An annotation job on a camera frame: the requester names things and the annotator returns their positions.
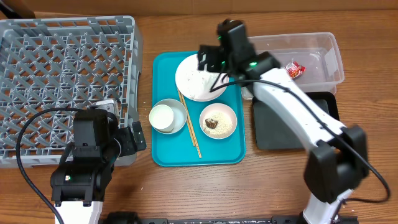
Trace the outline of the large white plate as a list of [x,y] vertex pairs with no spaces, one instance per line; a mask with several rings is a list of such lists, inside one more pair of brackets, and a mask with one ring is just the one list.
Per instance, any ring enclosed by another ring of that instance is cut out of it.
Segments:
[[175,82],[180,93],[193,101],[211,101],[223,94],[226,87],[210,92],[212,88],[229,82],[229,76],[197,69],[196,54],[185,58],[177,67]]

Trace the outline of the white paper cup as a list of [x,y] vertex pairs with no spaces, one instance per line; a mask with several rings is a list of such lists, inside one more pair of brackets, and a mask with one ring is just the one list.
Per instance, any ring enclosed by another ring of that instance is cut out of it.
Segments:
[[174,128],[174,112],[167,105],[157,105],[150,111],[149,121],[153,128],[163,133],[169,133]]

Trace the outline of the wooden chopstick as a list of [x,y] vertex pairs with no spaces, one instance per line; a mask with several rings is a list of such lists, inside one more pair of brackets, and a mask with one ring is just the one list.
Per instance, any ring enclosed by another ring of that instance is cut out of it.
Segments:
[[195,140],[195,133],[194,133],[194,130],[193,130],[193,126],[192,126],[192,122],[191,122],[190,115],[189,115],[189,112],[188,112],[188,108],[187,108],[187,105],[186,105],[186,102],[185,102],[185,98],[181,94],[180,90],[177,90],[177,93],[178,93],[178,96],[180,98],[180,102],[184,106],[186,114],[187,114],[186,123],[187,123],[187,127],[188,127],[188,130],[189,130],[189,133],[190,133],[192,144],[196,147],[197,146],[197,141]]
[[197,138],[196,138],[196,134],[195,134],[195,131],[194,131],[194,128],[193,128],[193,124],[192,124],[192,121],[191,121],[191,118],[190,118],[190,114],[189,114],[189,111],[188,111],[188,107],[187,107],[185,98],[181,94],[180,90],[177,90],[177,92],[178,92],[178,96],[180,98],[180,101],[184,105],[184,108],[185,108],[186,113],[187,113],[187,126],[188,126],[188,129],[189,129],[190,137],[192,139],[192,143],[196,147],[198,156],[201,159],[202,156],[201,156],[200,147],[198,145],[198,141],[197,141]]

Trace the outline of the small pink bowl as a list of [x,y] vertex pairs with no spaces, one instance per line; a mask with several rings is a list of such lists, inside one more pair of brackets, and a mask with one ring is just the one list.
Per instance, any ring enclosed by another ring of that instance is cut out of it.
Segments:
[[238,119],[234,110],[228,105],[213,103],[203,109],[199,124],[209,138],[226,139],[236,130]]

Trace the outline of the white bowl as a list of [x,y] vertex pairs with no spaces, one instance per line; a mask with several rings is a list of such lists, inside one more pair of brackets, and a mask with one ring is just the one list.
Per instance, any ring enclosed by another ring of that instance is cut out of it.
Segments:
[[178,131],[180,131],[184,126],[187,121],[187,114],[185,111],[184,106],[182,103],[178,100],[175,99],[164,99],[156,103],[153,107],[157,105],[167,105],[172,108],[174,112],[174,128],[171,132],[169,133],[163,133],[155,129],[156,131],[162,133],[162,134],[174,134]]

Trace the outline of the brown food scrap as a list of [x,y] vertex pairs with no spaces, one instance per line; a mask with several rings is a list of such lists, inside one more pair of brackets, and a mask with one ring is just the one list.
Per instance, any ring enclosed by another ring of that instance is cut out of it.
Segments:
[[217,121],[217,120],[214,120],[214,119],[211,119],[211,118],[207,118],[207,119],[205,120],[205,124],[206,124],[206,126],[207,126],[208,128],[210,128],[210,129],[215,129],[215,128],[217,127],[217,125],[218,125],[218,121]]

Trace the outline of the red snack wrapper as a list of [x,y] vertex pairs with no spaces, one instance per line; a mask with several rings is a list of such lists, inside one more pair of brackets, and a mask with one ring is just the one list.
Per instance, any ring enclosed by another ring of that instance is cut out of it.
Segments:
[[302,65],[299,65],[296,61],[293,61],[285,66],[285,70],[291,79],[295,79],[301,76],[305,72],[306,68]]

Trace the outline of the pile of rice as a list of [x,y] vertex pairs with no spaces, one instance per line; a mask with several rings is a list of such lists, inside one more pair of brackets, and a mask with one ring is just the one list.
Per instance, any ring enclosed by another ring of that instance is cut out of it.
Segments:
[[[206,126],[205,120],[207,118],[211,118],[218,121],[218,125],[215,129],[210,129]],[[203,130],[207,135],[217,139],[228,137],[233,128],[231,118],[227,114],[222,112],[212,112],[208,114],[205,117],[204,121],[202,122],[202,125],[203,125]]]

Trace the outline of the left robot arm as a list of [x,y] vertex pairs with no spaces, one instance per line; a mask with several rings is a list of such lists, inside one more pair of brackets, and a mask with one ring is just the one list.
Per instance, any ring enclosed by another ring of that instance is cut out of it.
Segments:
[[74,141],[50,178],[56,223],[98,223],[116,161],[146,149],[138,121],[121,128],[115,114],[92,108],[76,112]]

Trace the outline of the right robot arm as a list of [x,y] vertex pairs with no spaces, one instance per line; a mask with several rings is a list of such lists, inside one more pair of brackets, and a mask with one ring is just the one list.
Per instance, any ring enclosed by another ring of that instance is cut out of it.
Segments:
[[333,223],[369,174],[364,131],[325,113],[269,52],[257,54],[242,21],[226,19],[217,35],[218,46],[200,46],[198,69],[227,74],[282,118],[308,153],[304,180],[311,196],[302,217],[306,223]]

